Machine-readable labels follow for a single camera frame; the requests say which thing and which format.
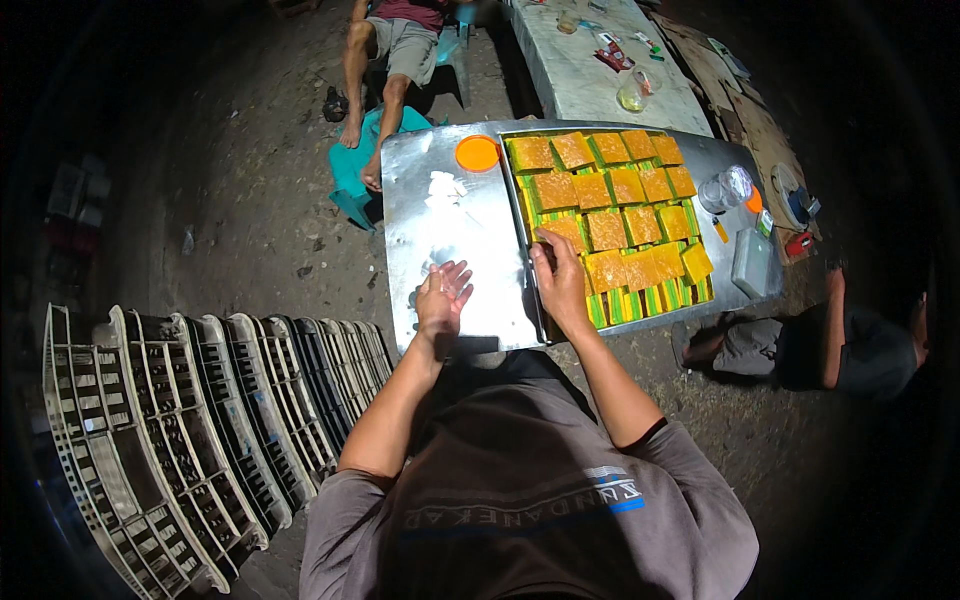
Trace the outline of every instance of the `orange lid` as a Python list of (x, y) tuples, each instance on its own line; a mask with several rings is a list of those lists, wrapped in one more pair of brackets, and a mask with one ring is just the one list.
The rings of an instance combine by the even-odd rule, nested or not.
[(488, 171), (500, 160), (500, 146), (485, 135), (468, 135), (453, 152), (457, 163), (468, 171)]
[(763, 199), (760, 198), (760, 190), (756, 189), (754, 186), (754, 193), (751, 195), (750, 199), (746, 202), (747, 210), (753, 212), (754, 214), (763, 210)]

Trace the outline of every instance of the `bare foot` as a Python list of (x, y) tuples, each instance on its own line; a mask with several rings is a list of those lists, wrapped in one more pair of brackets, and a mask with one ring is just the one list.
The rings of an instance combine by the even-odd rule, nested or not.
[(340, 143), (347, 148), (356, 148), (360, 143), (360, 125), (362, 123), (363, 114), (353, 112), (348, 114), (344, 132), (340, 135)]
[(370, 157), (370, 162), (360, 169), (360, 181), (374, 192), (382, 192), (380, 187), (380, 152), (376, 151)]

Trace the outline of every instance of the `gray t-shirt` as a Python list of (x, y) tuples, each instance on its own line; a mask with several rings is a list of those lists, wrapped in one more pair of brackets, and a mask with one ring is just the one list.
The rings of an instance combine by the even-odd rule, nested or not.
[(624, 453), (553, 380), (436, 418), (384, 492), (357, 470), (311, 502), (300, 598), (733, 598), (758, 544), (684, 427)]

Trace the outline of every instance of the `metal table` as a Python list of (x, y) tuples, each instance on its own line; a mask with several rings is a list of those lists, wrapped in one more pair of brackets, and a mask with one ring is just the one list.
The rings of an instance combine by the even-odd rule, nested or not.
[[(700, 103), (690, 89), (680, 66), (667, 51), (660, 30), (643, 14), (634, 0), (609, 0), (606, 12), (588, 8), (588, 0), (506, 0), (514, 8), (511, 25), (543, 105), (547, 119), (616, 121), (666, 128), (713, 137)], [(573, 34), (557, 30), (562, 9), (573, 9), (599, 30), (578, 27)], [(634, 32), (641, 31), (661, 50), (650, 50)], [(656, 78), (661, 88), (643, 112), (627, 112), (616, 102), (616, 91), (629, 81), (635, 69), (615, 73), (593, 53), (601, 47), (596, 34), (610, 32), (623, 40), (619, 46), (642, 69)]]
[[(466, 260), (473, 270), (471, 281), (475, 289), (461, 322), (464, 345), (475, 351), (493, 351), (543, 344), (535, 325), (535, 291), (527, 271), (529, 258), (517, 238), (507, 190), (507, 185), (513, 183), (499, 167), (484, 173), (466, 171), (457, 164), (453, 152), (460, 140), (478, 133), (496, 139), (502, 132), (587, 127), (643, 129), (592, 121), (488, 121), (399, 133), (384, 141), (381, 156), (387, 269), (396, 346), (401, 354), (416, 334), (413, 296), (417, 286), (423, 283), (430, 263), (446, 260)], [(759, 181), (754, 160), (743, 146), (689, 133), (668, 133), (677, 140), (697, 186), (732, 164), (743, 165)], [(453, 174), (466, 188), (466, 196), (453, 205), (428, 205), (425, 200), (429, 196), (430, 177), (436, 171)], [(713, 262), (714, 299), (615, 325), (604, 330), (604, 335), (735, 310), (780, 295), (783, 268), (778, 261), (771, 265), (766, 298), (751, 300), (730, 279), (736, 233), (753, 227), (756, 216), (745, 206), (721, 215), (720, 221), (730, 236), (730, 242), (724, 244), (712, 225), (711, 215), (696, 198), (693, 204)]]

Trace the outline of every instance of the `man's arm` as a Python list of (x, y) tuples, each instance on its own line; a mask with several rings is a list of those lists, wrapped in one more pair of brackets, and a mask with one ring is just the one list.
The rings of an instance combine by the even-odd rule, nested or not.
[(414, 413), (437, 382), (450, 342), (460, 332), (460, 312), (473, 292), (473, 285), (467, 285), (472, 273), (466, 267), (466, 261), (430, 266), (430, 275), (417, 293), (417, 335), (353, 425), (337, 470), (353, 468), (387, 479), (400, 473)]
[(350, 21), (362, 21), (367, 18), (368, 0), (356, 0), (353, 3), (353, 12), (350, 13)]
[(840, 357), (847, 343), (844, 331), (843, 304), (847, 283), (841, 269), (827, 273), (827, 318), (824, 322), (824, 387), (832, 390), (840, 378)]
[(550, 243), (557, 258), (554, 271), (540, 244), (530, 250), (543, 307), (580, 357), (613, 445), (623, 448), (633, 444), (663, 419), (663, 412), (617, 362), (590, 322), (584, 297), (584, 267), (573, 245), (552, 231), (537, 229), (537, 235)]

